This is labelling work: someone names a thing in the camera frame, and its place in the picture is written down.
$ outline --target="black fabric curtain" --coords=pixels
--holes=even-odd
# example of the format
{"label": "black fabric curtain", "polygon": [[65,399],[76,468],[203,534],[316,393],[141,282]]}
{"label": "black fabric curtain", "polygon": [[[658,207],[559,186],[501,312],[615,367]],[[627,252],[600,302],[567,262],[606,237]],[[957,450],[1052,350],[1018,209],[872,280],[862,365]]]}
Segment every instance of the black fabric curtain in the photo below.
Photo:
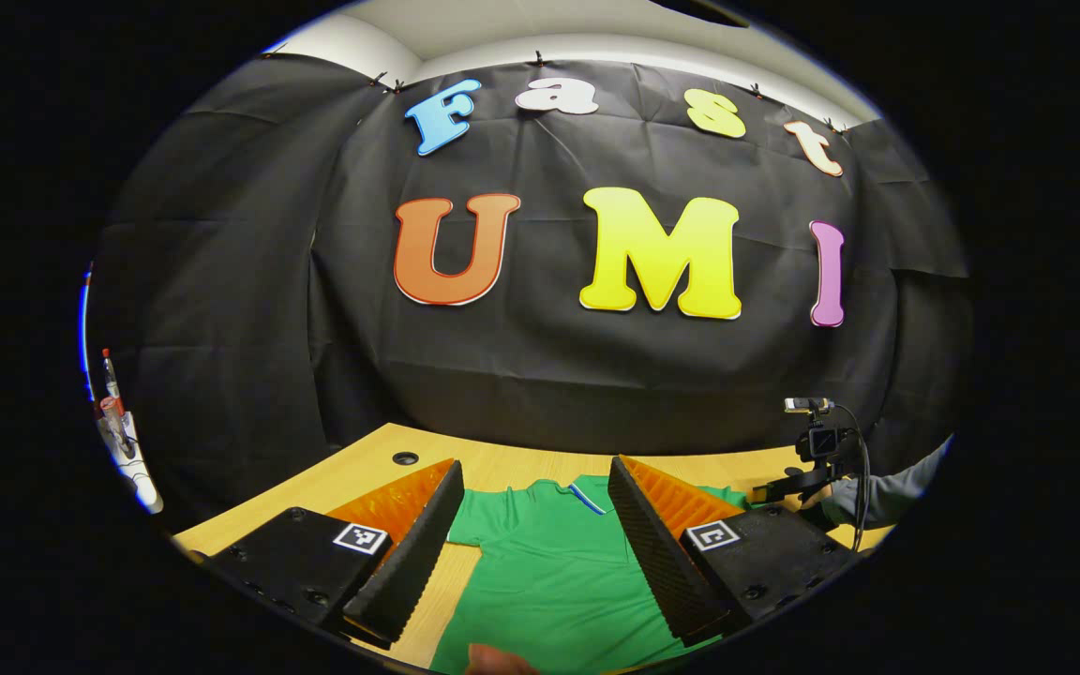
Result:
{"label": "black fabric curtain", "polygon": [[[522,110],[528,82],[596,87],[593,114]],[[419,157],[404,112],[474,78],[462,137]],[[724,94],[744,137],[703,132],[683,93]],[[839,178],[784,123],[828,139]],[[734,321],[588,310],[591,188],[632,188],[671,231],[694,197],[732,204]],[[394,282],[395,210],[454,204],[434,266],[471,259],[471,197],[505,192],[501,274],[461,307]],[[842,231],[839,328],[811,324],[809,224]],[[156,486],[177,526],[231,508],[384,422],[583,453],[690,454],[793,444],[786,396],[845,403],[875,471],[926,456],[955,426],[972,323],[956,227],[881,121],[833,133],[727,82],[605,60],[510,64],[401,93],[327,60],[238,69],[168,127],[120,195],[95,259],[91,357],[111,349]],[[686,289],[686,275],[674,288]]]}

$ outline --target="blue letter f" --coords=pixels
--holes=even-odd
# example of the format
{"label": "blue letter f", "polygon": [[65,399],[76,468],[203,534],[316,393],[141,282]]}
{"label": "blue letter f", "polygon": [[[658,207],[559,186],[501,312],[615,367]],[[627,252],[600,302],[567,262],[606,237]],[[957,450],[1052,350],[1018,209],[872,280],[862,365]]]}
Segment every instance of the blue letter f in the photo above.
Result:
{"label": "blue letter f", "polygon": [[[476,80],[456,82],[449,89],[429,98],[423,98],[422,102],[416,103],[410,110],[407,110],[406,117],[416,119],[420,136],[423,136],[423,143],[419,145],[421,157],[432,153],[445,143],[469,132],[469,123],[464,120],[453,121],[453,116],[463,117],[473,111],[473,99],[463,93],[476,89],[481,89],[481,82]],[[453,102],[445,103],[444,99],[450,96]]]}

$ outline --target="orange letter u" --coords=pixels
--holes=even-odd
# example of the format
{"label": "orange letter u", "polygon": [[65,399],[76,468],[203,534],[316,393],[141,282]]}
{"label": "orange letter u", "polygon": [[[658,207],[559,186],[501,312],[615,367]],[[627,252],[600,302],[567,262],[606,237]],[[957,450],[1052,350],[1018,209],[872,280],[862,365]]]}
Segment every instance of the orange letter u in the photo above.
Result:
{"label": "orange letter u", "polygon": [[441,218],[453,211],[442,198],[415,200],[394,212],[402,222],[394,252],[394,283],[424,305],[463,305],[488,294],[502,269],[507,216],[519,208],[515,195],[476,195],[465,205],[475,216],[472,255],[462,273],[440,273],[433,265]]}

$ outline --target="pink letter i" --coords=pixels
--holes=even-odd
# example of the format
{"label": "pink letter i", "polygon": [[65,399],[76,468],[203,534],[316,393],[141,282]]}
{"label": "pink letter i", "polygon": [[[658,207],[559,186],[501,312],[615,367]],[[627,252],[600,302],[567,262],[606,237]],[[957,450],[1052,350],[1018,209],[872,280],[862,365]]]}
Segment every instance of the pink letter i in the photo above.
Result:
{"label": "pink letter i", "polygon": [[811,308],[811,323],[835,328],[843,323],[840,307],[840,247],[843,234],[826,222],[811,221],[811,234],[820,253],[820,291]]}

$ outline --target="hand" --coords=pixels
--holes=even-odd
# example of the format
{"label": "hand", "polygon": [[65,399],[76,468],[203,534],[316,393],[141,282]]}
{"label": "hand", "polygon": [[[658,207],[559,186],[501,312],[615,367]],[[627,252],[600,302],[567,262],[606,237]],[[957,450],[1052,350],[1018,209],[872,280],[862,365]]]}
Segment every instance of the hand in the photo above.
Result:
{"label": "hand", "polygon": [[489,645],[469,645],[469,667],[464,675],[540,675],[523,657]]}
{"label": "hand", "polygon": [[819,492],[814,492],[814,495],[811,495],[811,497],[810,497],[809,500],[806,500],[806,502],[802,502],[802,505],[800,505],[799,509],[800,510],[810,509],[814,504],[818,504],[821,501],[826,500],[831,496],[832,496],[832,483],[827,483],[826,486],[820,488]]}

